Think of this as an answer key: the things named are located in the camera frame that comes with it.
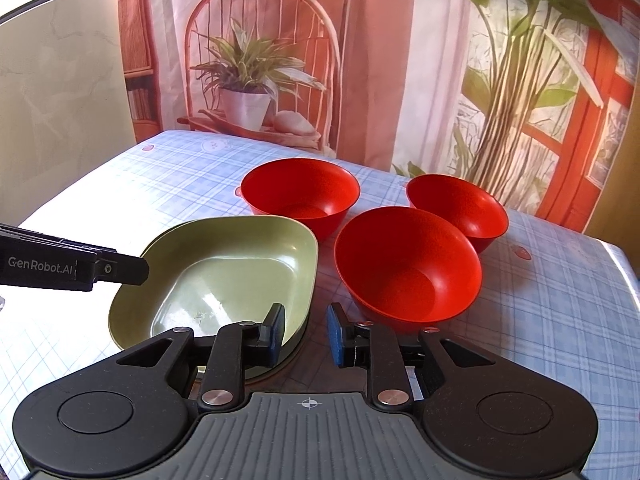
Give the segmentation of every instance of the tablecloth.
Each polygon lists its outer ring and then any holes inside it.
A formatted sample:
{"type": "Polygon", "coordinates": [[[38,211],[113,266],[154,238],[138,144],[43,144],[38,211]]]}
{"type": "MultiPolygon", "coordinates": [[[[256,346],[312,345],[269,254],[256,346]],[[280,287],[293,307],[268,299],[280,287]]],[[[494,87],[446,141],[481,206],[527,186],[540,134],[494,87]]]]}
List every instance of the tablecloth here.
{"type": "MultiPolygon", "coordinates": [[[[255,166],[311,156],[254,140],[164,132],[91,172],[22,225],[47,234],[140,254],[165,229],[197,218],[246,215],[234,193],[255,166]]],[[[348,218],[382,205],[407,205],[406,179],[335,161],[360,182],[348,218]]],[[[640,478],[640,303],[622,252],[541,219],[509,211],[510,228],[481,255],[482,290],[444,325],[585,395],[599,421],[584,469],[589,480],[640,478]]],[[[340,301],[361,319],[333,262],[335,237],[319,251],[305,342],[275,388],[328,391],[364,387],[362,370],[338,370],[326,342],[324,310],[340,301]]],[[[27,473],[11,424],[31,391],[118,351],[107,328],[118,286],[93,292],[0,287],[0,464],[12,480],[27,473]]]]}

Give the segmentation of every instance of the metal screw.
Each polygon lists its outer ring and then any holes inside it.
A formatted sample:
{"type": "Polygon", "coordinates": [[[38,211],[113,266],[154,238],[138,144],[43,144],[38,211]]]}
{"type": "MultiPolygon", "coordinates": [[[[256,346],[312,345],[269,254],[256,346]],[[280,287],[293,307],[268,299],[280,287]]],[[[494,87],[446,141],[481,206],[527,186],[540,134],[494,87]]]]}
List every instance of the metal screw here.
{"type": "Polygon", "coordinates": [[[202,402],[209,406],[223,406],[234,400],[234,394],[226,390],[209,390],[202,394],[202,402]]]}
{"type": "Polygon", "coordinates": [[[409,394],[402,390],[384,390],[378,394],[378,400],[387,406],[400,406],[409,400],[409,394]]]}

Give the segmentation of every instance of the table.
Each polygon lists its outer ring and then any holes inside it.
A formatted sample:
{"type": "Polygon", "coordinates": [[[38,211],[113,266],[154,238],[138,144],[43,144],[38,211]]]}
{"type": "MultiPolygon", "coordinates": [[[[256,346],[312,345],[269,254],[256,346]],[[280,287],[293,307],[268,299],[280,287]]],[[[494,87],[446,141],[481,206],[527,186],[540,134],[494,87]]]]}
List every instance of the table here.
{"type": "MultiPolygon", "coordinates": [[[[253,167],[308,153],[254,140],[164,132],[91,172],[22,226],[140,254],[165,229],[211,216],[246,215],[234,191],[253,167]]],[[[406,179],[343,161],[362,195],[350,212],[407,205],[406,179]]],[[[640,478],[640,301],[622,252],[601,241],[509,211],[510,228],[482,255],[482,291],[446,328],[585,395],[598,414],[590,480],[640,478]]],[[[340,301],[362,319],[335,272],[333,243],[319,251],[310,323],[297,360],[271,388],[363,388],[363,370],[329,358],[324,310],[340,301]]],[[[118,285],[85,292],[0,286],[0,464],[27,473],[12,435],[18,403],[36,388],[116,353],[107,314],[118,285]]]]}

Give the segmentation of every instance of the green dish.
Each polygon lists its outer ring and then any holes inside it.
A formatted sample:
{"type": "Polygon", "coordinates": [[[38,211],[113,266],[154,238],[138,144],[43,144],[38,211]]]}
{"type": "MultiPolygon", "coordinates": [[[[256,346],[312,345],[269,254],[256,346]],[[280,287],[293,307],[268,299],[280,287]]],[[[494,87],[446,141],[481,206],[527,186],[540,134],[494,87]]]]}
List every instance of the green dish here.
{"type": "MultiPolygon", "coordinates": [[[[194,220],[159,235],[142,257],[149,264],[148,280],[121,286],[109,310],[109,331],[119,348],[175,326],[204,336],[225,324],[260,322],[273,303],[283,304],[286,313],[280,361],[302,339],[318,242],[300,222],[279,216],[194,220]]],[[[254,367],[245,375],[266,371],[254,367]]]]}

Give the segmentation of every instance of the bowl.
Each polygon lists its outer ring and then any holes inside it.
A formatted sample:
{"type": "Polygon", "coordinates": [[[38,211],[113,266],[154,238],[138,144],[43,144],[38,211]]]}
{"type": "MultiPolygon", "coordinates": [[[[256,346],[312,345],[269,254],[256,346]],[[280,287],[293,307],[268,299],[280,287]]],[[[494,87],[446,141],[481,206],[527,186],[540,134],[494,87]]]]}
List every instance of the bowl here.
{"type": "MultiPolygon", "coordinates": [[[[121,286],[109,310],[111,338],[119,348],[176,326],[206,336],[229,323],[261,322],[273,303],[285,307],[280,362],[302,340],[318,242],[301,223],[278,216],[194,220],[156,237],[142,257],[149,264],[148,279],[121,286]]],[[[245,378],[267,372],[249,368],[245,378]]]]}
{"type": "Polygon", "coordinates": [[[283,158],[247,173],[236,194],[254,214],[298,220],[322,242],[357,202],[360,185],[347,170],[325,160],[283,158]]]}
{"type": "Polygon", "coordinates": [[[507,212],[493,196],[455,176],[417,176],[407,184],[406,195],[412,207],[460,229],[478,254],[509,228],[507,212]]]}
{"type": "Polygon", "coordinates": [[[457,228],[409,207],[351,219],[334,249],[340,278],[364,316],[400,332],[460,314],[480,291],[478,254],[457,228]]]}

